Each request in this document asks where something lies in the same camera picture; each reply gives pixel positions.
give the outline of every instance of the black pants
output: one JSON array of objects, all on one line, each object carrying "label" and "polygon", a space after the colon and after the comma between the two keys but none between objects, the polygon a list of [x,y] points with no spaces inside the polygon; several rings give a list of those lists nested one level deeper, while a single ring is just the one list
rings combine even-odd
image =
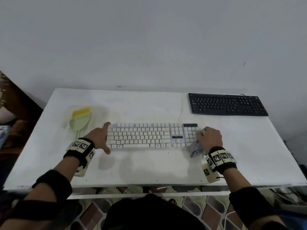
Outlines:
[{"label": "black pants", "polygon": [[135,200],[123,199],[113,204],[102,230],[115,226],[124,229],[205,229],[192,214],[154,194]]}]

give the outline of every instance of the spacebar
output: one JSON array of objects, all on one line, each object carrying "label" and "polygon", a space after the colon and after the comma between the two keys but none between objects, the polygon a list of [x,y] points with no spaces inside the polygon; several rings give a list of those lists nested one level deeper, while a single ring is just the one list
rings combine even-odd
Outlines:
[{"label": "spacebar", "polygon": [[123,149],[128,149],[128,148],[149,148],[149,144],[124,144]]},{"label": "spacebar", "polygon": [[207,109],[207,114],[212,114],[212,115],[222,115],[222,114],[227,114],[226,110],[219,110],[219,109]]}]

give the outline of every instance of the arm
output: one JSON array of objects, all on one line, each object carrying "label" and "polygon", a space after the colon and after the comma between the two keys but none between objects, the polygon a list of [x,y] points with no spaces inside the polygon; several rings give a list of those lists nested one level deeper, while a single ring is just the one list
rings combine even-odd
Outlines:
[{"label": "arm", "polygon": [[[106,146],[107,128],[109,122],[105,123],[102,128],[95,128],[84,138],[90,139],[95,144],[95,149],[102,148],[107,154],[110,154],[110,149]],[[64,175],[69,182],[71,182],[76,170],[79,167],[79,159],[67,156],[54,168],[62,175]],[[24,200],[39,200],[56,202],[56,195],[49,185],[46,183],[39,183]],[[21,219],[8,219],[0,227],[0,230],[15,230],[15,229],[45,229],[51,220],[34,221]]]},{"label": "arm", "polygon": [[[209,152],[210,149],[212,149],[213,147],[223,147],[223,142],[222,142],[222,135],[220,133],[219,130],[216,130],[214,128],[211,127],[205,127],[204,130],[206,131],[204,135],[202,135],[202,133],[198,133],[198,139],[200,141],[200,143],[202,144],[202,146],[204,147],[204,149]],[[239,172],[239,170],[237,168],[227,168],[223,171],[223,176],[227,182],[227,185],[230,189],[230,191],[232,192],[230,194],[230,201],[232,202],[234,208],[235,207],[244,207],[244,199],[242,198],[242,200],[240,200],[240,198],[238,198],[237,195],[238,192],[243,193],[244,195],[248,195],[250,192],[250,194],[253,194],[253,196],[255,197],[255,195],[257,196],[257,198],[259,198],[259,200],[261,201],[261,203],[250,203],[248,208],[249,209],[245,209],[243,211],[246,211],[247,213],[250,213],[251,210],[253,210],[254,212],[261,212],[261,207],[263,205],[263,209],[270,205],[268,203],[267,200],[265,200],[265,198],[259,193],[256,192],[255,193],[255,189],[244,189],[247,187],[252,187],[252,185],[246,180],[246,178]],[[236,210],[236,212],[238,213],[239,217],[242,219],[242,221],[244,222],[244,216],[240,215],[240,213],[242,212],[241,210]],[[263,229],[263,227],[268,224],[269,222],[277,222],[280,223],[282,225],[284,225],[284,223],[282,222],[282,220],[279,218],[279,216],[277,215],[269,215],[269,216],[264,216],[261,217],[259,219],[254,220],[249,226],[247,226],[250,230],[260,230]]]}]

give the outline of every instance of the tiled floor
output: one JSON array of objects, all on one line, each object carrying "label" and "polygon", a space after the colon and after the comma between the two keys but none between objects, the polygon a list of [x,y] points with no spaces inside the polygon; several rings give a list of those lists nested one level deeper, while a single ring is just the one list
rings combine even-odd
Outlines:
[{"label": "tiled floor", "polygon": [[[103,190],[101,193],[143,193],[141,187],[112,187]],[[188,191],[195,190],[196,187],[188,188]],[[167,188],[160,192],[176,192],[177,188]],[[166,197],[165,200],[174,198],[177,205],[182,209],[196,216],[203,223],[206,229],[224,229],[225,216],[232,212],[233,208],[228,196],[191,196],[191,197]],[[100,230],[112,204],[120,200],[119,198],[102,198],[80,200],[80,211],[74,222],[67,230]],[[227,230],[246,229],[236,213],[231,213],[226,220]]]}]

